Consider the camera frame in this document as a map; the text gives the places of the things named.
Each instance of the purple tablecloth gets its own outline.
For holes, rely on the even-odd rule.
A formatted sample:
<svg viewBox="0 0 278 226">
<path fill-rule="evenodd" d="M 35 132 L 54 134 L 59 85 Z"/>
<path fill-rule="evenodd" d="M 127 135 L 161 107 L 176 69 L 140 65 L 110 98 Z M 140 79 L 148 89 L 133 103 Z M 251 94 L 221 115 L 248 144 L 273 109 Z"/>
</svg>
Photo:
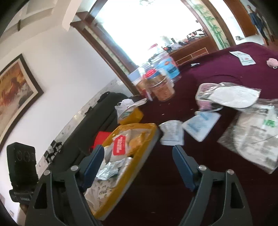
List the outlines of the purple tablecloth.
<svg viewBox="0 0 278 226">
<path fill-rule="evenodd" d="M 255 65 L 242 66 L 229 51 L 250 54 Z M 233 82 L 262 89 L 260 98 L 278 98 L 278 69 L 267 66 L 269 58 L 278 59 L 278 53 L 255 44 L 244 43 L 206 56 L 181 67 L 182 78 L 175 83 L 176 95 L 167 102 L 148 102 L 142 106 L 142 123 L 159 125 L 168 120 L 186 121 L 198 110 L 195 94 L 205 82 Z M 201 63 L 194 68 L 191 63 Z M 199 143 L 185 133 L 184 150 L 213 171 L 233 169 L 245 191 L 254 226 L 272 225 L 278 213 L 278 172 L 267 174 L 239 155 L 217 143 L 219 137 L 233 120 L 236 111 L 225 107 L 219 111 L 221 118 L 206 139 Z M 121 201 L 104 221 L 104 226 L 175 226 L 181 221 L 192 198 L 185 188 L 172 159 L 172 147 L 157 142 L 152 153 Z M 211 220 L 208 208 L 204 225 Z"/>
</svg>

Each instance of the pink plush toy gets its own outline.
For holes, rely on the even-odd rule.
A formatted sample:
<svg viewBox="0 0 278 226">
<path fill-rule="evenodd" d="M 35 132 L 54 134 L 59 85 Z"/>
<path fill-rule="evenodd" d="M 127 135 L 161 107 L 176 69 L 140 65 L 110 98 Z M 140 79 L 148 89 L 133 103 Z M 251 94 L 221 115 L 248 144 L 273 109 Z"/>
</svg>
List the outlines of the pink plush toy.
<svg viewBox="0 0 278 226">
<path fill-rule="evenodd" d="M 274 69 L 278 68 L 278 60 L 276 60 L 274 58 L 269 58 L 266 63 L 268 66 L 273 67 Z"/>
</svg>

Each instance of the black camera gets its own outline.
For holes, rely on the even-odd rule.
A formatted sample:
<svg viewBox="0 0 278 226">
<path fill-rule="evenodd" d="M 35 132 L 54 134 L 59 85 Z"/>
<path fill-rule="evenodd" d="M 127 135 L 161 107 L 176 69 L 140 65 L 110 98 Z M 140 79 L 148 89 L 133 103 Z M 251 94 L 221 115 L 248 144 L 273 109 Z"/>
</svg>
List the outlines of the black camera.
<svg viewBox="0 0 278 226">
<path fill-rule="evenodd" d="M 20 143 L 7 146 L 9 175 L 13 189 L 11 199 L 29 205 L 38 182 L 35 148 Z"/>
</svg>

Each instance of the yellow container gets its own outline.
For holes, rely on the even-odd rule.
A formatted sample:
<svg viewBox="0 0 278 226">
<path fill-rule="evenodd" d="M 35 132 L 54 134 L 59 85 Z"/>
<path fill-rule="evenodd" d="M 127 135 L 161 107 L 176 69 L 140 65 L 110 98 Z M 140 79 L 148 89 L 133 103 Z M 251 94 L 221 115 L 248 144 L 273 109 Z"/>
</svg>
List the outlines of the yellow container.
<svg viewBox="0 0 278 226">
<path fill-rule="evenodd" d="M 105 220 L 106 217 L 110 214 L 110 212 L 114 209 L 117 203 L 121 200 L 129 186 L 132 184 L 136 175 L 144 165 L 147 160 L 150 152 L 152 151 L 154 145 L 158 141 L 159 138 L 159 130 L 157 129 L 156 124 L 148 123 L 148 124 L 140 124 L 134 123 L 124 126 L 118 126 L 107 139 L 103 142 L 102 146 L 108 146 L 112 144 L 112 138 L 118 135 L 121 131 L 126 131 L 129 129 L 148 129 L 150 131 L 149 135 L 146 137 L 143 145 L 138 149 L 135 153 L 132 161 L 128 165 L 126 171 L 123 173 L 121 179 L 119 180 L 117 186 L 113 188 L 113 191 L 106 199 L 99 210 L 93 215 L 96 219 Z"/>
<path fill-rule="evenodd" d="M 143 116 L 143 112 L 141 112 L 138 107 L 131 107 L 121 114 L 118 121 L 120 125 L 139 123 L 142 120 Z"/>
</svg>

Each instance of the jar with red lid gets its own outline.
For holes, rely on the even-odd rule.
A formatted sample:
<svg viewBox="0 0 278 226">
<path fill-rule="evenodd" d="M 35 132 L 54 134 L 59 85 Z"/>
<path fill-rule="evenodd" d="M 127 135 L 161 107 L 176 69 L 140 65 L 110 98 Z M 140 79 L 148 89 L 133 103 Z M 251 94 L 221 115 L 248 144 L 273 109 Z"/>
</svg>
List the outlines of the jar with red lid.
<svg viewBox="0 0 278 226">
<path fill-rule="evenodd" d="M 147 71 L 143 78 L 146 86 L 156 95 L 159 101 L 167 101 L 174 96 L 175 90 L 168 78 L 155 68 Z"/>
</svg>

